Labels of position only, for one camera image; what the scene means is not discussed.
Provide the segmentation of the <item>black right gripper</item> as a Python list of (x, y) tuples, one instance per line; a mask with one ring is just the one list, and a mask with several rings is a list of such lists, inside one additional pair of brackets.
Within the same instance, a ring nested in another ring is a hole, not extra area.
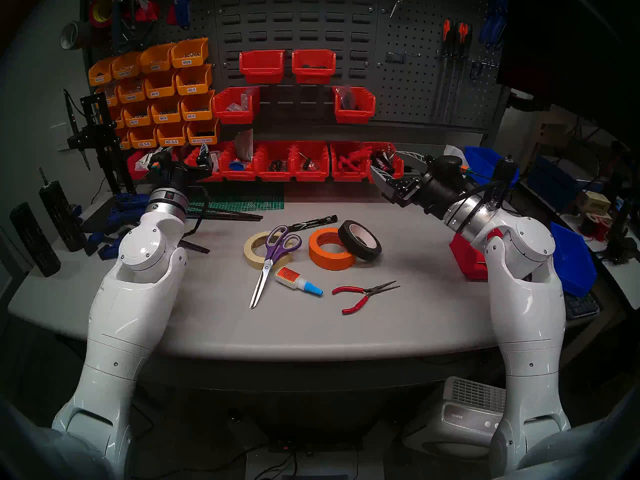
[(403, 162), (404, 177), (415, 178), (403, 182), (403, 196), (398, 190), (399, 180), (375, 166), (370, 167), (370, 176), (382, 197), (392, 204), (409, 201), (421, 206), (426, 215), (443, 219), (456, 202), (455, 198), (465, 191), (465, 177), (435, 177), (435, 159), (430, 155), (398, 150), (397, 156)]

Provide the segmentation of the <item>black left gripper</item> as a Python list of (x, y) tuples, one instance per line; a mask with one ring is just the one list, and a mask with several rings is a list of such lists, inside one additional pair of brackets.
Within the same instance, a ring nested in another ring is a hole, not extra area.
[[(154, 155), (161, 152), (153, 150), (141, 158), (141, 168), (148, 169)], [(197, 166), (189, 166), (183, 162), (170, 161), (157, 164), (157, 187), (186, 190), (213, 173), (212, 159), (207, 143), (202, 143), (196, 157)]]

